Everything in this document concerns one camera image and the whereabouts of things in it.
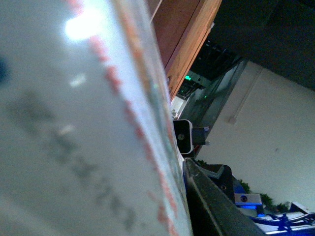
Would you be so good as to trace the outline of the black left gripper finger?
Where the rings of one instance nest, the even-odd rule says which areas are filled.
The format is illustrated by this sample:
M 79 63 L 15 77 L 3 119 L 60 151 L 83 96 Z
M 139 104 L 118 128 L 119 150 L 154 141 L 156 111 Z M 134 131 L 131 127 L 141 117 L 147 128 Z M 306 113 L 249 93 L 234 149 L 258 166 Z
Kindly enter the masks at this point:
M 187 158 L 184 179 L 195 236 L 263 236 L 264 232 Z

